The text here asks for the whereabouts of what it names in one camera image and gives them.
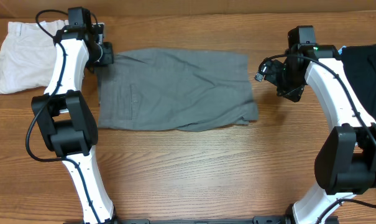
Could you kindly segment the grey shorts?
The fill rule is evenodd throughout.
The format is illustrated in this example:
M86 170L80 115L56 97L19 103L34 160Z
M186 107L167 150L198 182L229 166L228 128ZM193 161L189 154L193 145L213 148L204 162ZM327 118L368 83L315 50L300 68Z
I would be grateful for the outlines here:
M182 49L121 52L96 69L99 128L206 131L259 118L246 55Z

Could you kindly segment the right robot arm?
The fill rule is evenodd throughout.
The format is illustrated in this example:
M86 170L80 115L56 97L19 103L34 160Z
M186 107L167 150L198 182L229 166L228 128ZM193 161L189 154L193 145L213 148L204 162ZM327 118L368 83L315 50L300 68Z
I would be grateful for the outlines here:
M310 86L326 116L329 136L315 162L316 182L284 215L255 216L254 223L338 223L333 212L344 203L376 208L355 199L376 188L376 121L363 108L333 45L319 45L313 26L288 32L285 53L265 58L255 79L277 88L277 95L298 102Z

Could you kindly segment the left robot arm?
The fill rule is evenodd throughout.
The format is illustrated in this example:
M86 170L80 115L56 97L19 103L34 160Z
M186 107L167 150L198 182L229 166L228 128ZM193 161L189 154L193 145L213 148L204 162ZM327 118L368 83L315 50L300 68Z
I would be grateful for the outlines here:
M30 135L38 126L44 143L67 168L79 196L82 223L119 223L114 204L101 178L96 159L98 127L81 87L84 70L112 64L112 44L105 42L104 24L83 7L69 8L68 24L51 35L57 58L50 84L32 99L34 118L25 137L29 156L45 162L30 149Z

